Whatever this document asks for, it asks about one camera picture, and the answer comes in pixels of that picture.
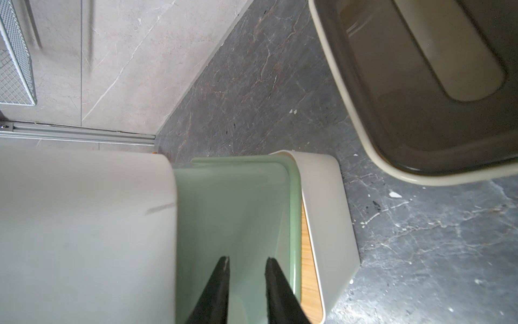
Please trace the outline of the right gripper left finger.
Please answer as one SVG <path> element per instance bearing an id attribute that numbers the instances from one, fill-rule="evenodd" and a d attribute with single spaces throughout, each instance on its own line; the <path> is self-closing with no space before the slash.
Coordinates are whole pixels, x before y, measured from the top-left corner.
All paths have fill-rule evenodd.
<path id="1" fill-rule="evenodd" d="M 186 323 L 222 323 L 228 319 L 230 261 L 222 256 Z"/>

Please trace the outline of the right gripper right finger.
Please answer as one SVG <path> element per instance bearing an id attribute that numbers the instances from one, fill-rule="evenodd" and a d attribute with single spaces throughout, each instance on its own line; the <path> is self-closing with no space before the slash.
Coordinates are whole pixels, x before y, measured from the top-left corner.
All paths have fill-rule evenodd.
<path id="1" fill-rule="evenodd" d="M 310 323 L 276 259 L 265 268 L 268 323 Z"/>

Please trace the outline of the large bamboo lid tissue box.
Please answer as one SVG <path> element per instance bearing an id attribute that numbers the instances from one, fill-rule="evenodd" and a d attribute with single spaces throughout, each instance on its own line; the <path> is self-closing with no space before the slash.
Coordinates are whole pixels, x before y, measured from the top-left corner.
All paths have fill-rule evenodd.
<path id="1" fill-rule="evenodd" d="M 301 306 L 311 323 L 325 323 L 360 268 L 360 256 L 337 160 L 282 151 L 302 181 Z"/>

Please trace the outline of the green tissue box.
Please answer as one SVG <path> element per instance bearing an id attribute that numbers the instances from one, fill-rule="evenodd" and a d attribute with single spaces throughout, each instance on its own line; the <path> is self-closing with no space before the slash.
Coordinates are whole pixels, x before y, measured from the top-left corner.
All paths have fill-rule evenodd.
<path id="1" fill-rule="evenodd" d="M 174 174 L 178 323 L 194 310 L 221 257 L 230 265 L 230 323 L 267 322 L 268 258 L 277 260 L 300 297 L 302 186 L 291 157 L 196 158 Z"/>

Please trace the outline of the small bamboo lid tissue box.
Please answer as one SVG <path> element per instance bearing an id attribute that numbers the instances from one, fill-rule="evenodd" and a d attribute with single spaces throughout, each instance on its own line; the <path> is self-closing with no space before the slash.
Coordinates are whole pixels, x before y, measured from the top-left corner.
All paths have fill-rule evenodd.
<path id="1" fill-rule="evenodd" d="M 1 322 L 174 323 L 163 155 L 1 148 Z"/>

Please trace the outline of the cream box dark lid back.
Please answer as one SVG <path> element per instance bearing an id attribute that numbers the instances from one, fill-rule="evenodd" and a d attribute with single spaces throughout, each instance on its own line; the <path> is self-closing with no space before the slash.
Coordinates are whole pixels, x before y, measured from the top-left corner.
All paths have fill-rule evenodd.
<path id="1" fill-rule="evenodd" d="M 311 1 L 372 161 L 453 186 L 517 174 L 516 1 Z"/>

